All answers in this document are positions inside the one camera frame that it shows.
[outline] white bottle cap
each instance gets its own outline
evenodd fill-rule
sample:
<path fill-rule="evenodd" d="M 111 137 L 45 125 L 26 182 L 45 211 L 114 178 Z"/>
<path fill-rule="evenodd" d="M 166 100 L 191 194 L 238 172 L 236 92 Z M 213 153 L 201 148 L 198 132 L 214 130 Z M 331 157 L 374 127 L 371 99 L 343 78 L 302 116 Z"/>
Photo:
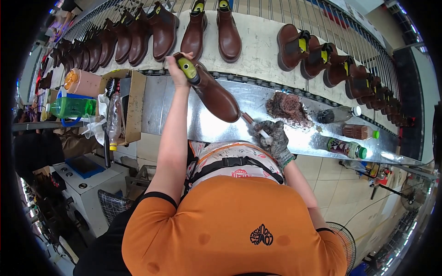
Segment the white bottle cap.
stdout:
<path fill-rule="evenodd" d="M 353 116 L 360 116 L 362 114 L 362 110 L 359 106 L 357 107 L 352 107 L 351 108 L 351 113 L 353 114 Z"/>

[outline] woman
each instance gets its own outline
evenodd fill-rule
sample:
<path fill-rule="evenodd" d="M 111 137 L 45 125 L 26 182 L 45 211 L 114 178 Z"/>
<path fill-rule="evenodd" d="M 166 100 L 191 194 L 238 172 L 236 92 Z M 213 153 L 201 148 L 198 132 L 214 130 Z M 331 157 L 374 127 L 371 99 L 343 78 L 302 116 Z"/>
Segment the woman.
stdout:
<path fill-rule="evenodd" d="M 187 166 L 190 87 L 167 60 L 175 95 L 157 170 L 122 242 L 132 275 L 345 275 L 344 250 L 287 149 L 282 122 L 258 124 L 273 137 L 270 146 L 263 141 L 266 150 L 192 143 L 197 161 Z"/>

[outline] green bottle cap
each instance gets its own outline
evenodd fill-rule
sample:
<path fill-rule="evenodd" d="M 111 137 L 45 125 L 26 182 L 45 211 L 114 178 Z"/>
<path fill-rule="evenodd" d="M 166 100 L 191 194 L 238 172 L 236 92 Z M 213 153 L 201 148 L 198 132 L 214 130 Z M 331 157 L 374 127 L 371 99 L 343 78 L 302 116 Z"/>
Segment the green bottle cap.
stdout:
<path fill-rule="evenodd" d="M 365 158 L 367 157 L 367 149 L 364 148 L 364 147 L 361 147 L 361 148 L 359 149 L 359 153 L 358 153 L 358 155 L 359 155 L 359 158 L 360 158 L 360 159 L 365 159 Z"/>

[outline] orange t-shirt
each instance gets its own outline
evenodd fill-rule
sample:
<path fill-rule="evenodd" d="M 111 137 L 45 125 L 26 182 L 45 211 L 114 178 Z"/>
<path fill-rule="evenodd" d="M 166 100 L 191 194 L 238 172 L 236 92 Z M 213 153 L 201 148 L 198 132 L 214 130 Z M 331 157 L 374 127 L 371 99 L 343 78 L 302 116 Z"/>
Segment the orange t-shirt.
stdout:
<path fill-rule="evenodd" d="M 329 229 L 315 230 L 293 188 L 216 176 L 174 205 L 160 192 L 138 204 L 122 244 L 132 275 L 345 275 L 339 239 Z"/>

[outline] plastic bottle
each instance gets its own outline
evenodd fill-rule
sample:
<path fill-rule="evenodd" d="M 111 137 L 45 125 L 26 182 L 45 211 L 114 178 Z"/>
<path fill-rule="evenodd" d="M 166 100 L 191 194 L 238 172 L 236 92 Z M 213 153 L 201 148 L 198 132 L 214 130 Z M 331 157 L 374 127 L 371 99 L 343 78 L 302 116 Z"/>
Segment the plastic bottle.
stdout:
<path fill-rule="evenodd" d="M 367 125 L 344 125 L 342 135 L 348 138 L 358 140 L 378 139 L 379 131 L 373 130 Z"/>
<path fill-rule="evenodd" d="M 70 117 L 84 117 L 86 114 L 95 116 L 97 101 L 94 99 L 80 99 L 61 97 L 54 103 L 46 105 L 46 111 L 55 117 L 66 119 Z"/>
<path fill-rule="evenodd" d="M 109 103 L 107 114 L 107 135 L 109 136 L 109 150 L 117 150 L 117 139 L 121 134 L 121 101 L 120 93 L 115 92 Z"/>
<path fill-rule="evenodd" d="M 318 114 L 318 121 L 322 124 L 331 124 L 336 122 L 345 122 L 353 116 L 360 116 L 361 108 L 339 106 L 327 110 L 323 110 Z"/>
<path fill-rule="evenodd" d="M 327 143 L 327 149 L 329 152 L 340 153 L 353 159 L 365 159 L 367 157 L 367 149 L 361 147 L 361 145 L 356 142 L 346 142 L 336 138 L 330 138 Z"/>

